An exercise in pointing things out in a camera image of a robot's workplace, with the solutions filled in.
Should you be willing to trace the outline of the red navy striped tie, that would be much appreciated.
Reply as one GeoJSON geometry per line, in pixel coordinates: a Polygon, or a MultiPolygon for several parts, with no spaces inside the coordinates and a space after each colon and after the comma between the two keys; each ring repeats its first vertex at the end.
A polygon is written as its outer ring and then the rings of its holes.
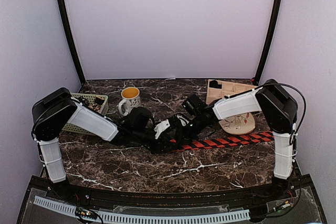
{"type": "Polygon", "coordinates": [[[234,135],[225,138],[214,138],[192,141],[191,143],[184,144],[178,147],[173,152],[182,152],[188,150],[200,150],[200,149],[213,149],[213,148],[225,148],[235,147],[240,145],[250,145],[262,142],[271,142],[274,140],[274,136],[271,131],[250,133],[246,135],[234,135]]]}

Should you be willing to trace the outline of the white patterned mug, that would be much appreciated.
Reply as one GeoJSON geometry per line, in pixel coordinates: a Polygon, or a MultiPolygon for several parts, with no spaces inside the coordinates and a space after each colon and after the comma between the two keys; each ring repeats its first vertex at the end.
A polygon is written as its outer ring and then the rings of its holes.
{"type": "Polygon", "coordinates": [[[133,108],[141,105],[140,90],[136,87],[128,87],[121,91],[122,100],[118,104],[121,116],[128,115],[133,108]]]}

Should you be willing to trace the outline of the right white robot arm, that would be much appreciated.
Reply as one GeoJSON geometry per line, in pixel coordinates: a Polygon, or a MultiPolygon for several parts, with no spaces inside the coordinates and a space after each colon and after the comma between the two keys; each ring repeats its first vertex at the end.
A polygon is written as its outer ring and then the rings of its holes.
{"type": "Polygon", "coordinates": [[[291,176],[293,161],[296,158],[295,144],[298,131],[307,109],[298,116],[299,104],[289,90],[296,92],[306,105],[306,98],[296,87],[268,79],[264,84],[249,90],[225,94],[221,98],[206,103],[193,94],[184,100],[182,106],[193,116],[184,127],[184,137],[195,140],[197,135],[215,122],[251,113],[260,113],[275,141],[275,166],[273,176],[277,180],[268,188],[273,200],[280,199],[288,191],[286,179],[291,176]]]}

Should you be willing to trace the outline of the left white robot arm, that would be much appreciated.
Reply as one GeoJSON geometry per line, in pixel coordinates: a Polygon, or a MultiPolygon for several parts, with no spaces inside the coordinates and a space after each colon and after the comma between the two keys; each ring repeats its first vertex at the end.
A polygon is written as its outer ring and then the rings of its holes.
{"type": "Polygon", "coordinates": [[[74,197],[74,189],[65,182],[67,175],[59,146],[60,133],[66,126],[79,128],[107,142],[133,140],[154,153],[166,152],[171,147],[164,136],[172,126],[170,120],[149,128],[150,111],[138,107],[121,121],[114,121],[84,105],[67,88],[60,88],[36,102],[32,116],[31,136],[39,146],[41,161],[54,184],[53,191],[63,201],[74,197]]]}

